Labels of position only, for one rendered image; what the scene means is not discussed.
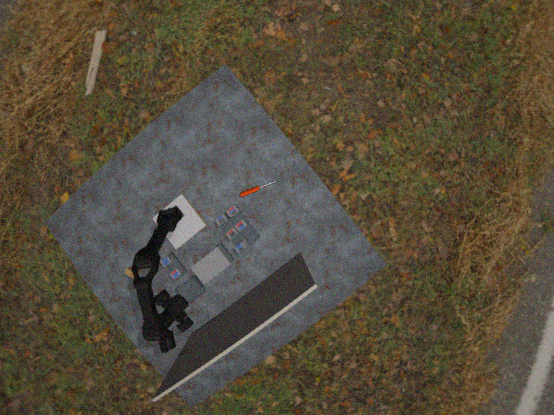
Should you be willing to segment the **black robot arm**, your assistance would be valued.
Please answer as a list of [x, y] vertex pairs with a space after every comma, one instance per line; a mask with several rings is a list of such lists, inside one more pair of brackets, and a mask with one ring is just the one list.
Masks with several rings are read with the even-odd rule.
[[[158, 341], [162, 353], [167, 353], [176, 347], [173, 330], [168, 328], [173, 323], [173, 317], [169, 313], [159, 313], [155, 305], [152, 290], [152, 280], [158, 273], [160, 263], [159, 249], [161, 248], [168, 232], [174, 232], [184, 213], [177, 206], [159, 210], [157, 228], [146, 247], [141, 248], [133, 259], [132, 272], [134, 275], [133, 286], [137, 291], [138, 301], [142, 309], [144, 325], [143, 337], [145, 341]], [[138, 270], [151, 268], [146, 277], [139, 277]], [[179, 298], [179, 299], [178, 299]], [[187, 300], [178, 294], [171, 298], [168, 305], [173, 315], [180, 316], [181, 312], [189, 307]]]

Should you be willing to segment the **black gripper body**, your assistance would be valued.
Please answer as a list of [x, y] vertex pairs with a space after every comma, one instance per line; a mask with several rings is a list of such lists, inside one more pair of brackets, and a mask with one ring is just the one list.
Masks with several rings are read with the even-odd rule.
[[156, 297], [154, 297], [154, 300], [158, 306], [161, 305], [162, 308], [165, 309], [163, 313], [169, 313], [173, 317], [173, 322], [175, 320], [180, 322], [176, 326], [181, 332], [185, 332], [187, 329], [193, 326], [193, 321], [189, 317], [186, 318], [186, 315], [183, 312], [181, 312], [180, 316], [176, 316], [173, 315], [173, 311], [171, 309], [169, 310], [168, 305], [172, 303], [172, 300], [170, 299], [170, 296], [166, 289], [163, 289], [161, 293], [158, 293]]

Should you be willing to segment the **orange-handled screwdriver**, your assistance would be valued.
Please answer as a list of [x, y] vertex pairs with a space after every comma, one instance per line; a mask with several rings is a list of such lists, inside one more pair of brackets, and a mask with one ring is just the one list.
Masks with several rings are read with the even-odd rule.
[[271, 182], [271, 183], [268, 183], [268, 184], [265, 184], [265, 185], [260, 186], [260, 187], [259, 187], [259, 186], [253, 187], [253, 188], [251, 188], [251, 189], [248, 189], [248, 190], [245, 190], [245, 191], [241, 192], [239, 195], [240, 195], [241, 197], [243, 197], [243, 196], [245, 196], [245, 195], [248, 195], [248, 194], [251, 194], [251, 193], [253, 193], [253, 192], [256, 192], [256, 191], [258, 191], [261, 187], [264, 187], [264, 186], [266, 186], [266, 185], [272, 184], [272, 183], [274, 183], [274, 182], [275, 182], [275, 181], [273, 181], [273, 182]]

